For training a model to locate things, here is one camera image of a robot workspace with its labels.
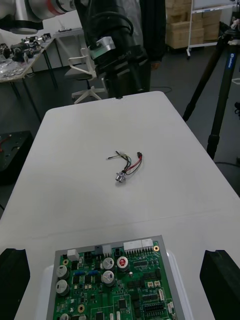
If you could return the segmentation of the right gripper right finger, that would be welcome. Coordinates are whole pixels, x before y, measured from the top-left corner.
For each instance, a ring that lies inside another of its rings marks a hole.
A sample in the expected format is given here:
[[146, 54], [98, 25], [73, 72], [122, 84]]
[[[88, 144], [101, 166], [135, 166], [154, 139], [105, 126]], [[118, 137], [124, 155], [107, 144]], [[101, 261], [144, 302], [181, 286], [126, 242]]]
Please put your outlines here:
[[199, 275], [216, 320], [240, 319], [240, 268], [225, 250], [206, 250]]

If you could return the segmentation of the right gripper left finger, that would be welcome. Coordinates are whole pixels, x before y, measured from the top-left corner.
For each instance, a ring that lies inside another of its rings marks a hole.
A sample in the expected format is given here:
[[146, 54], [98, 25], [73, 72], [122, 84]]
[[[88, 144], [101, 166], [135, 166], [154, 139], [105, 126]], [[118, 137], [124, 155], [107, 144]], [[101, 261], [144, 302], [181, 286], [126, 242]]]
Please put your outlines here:
[[0, 319], [15, 318], [29, 280], [26, 251], [5, 249], [0, 255]]

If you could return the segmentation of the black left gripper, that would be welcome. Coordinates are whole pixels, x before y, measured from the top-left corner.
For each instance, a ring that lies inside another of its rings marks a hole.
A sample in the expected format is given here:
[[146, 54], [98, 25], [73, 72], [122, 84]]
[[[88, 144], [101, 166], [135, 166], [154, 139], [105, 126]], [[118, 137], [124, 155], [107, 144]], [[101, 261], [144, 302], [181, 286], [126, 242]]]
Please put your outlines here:
[[149, 92], [151, 64], [150, 62], [144, 62], [147, 59], [147, 53], [141, 45], [110, 49], [93, 58], [96, 73], [99, 76], [106, 75], [108, 97], [123, 98], [124, 76], [117, 72], [128, 69], [129, 63], [133, 64], [130, 66], [132, 92]]

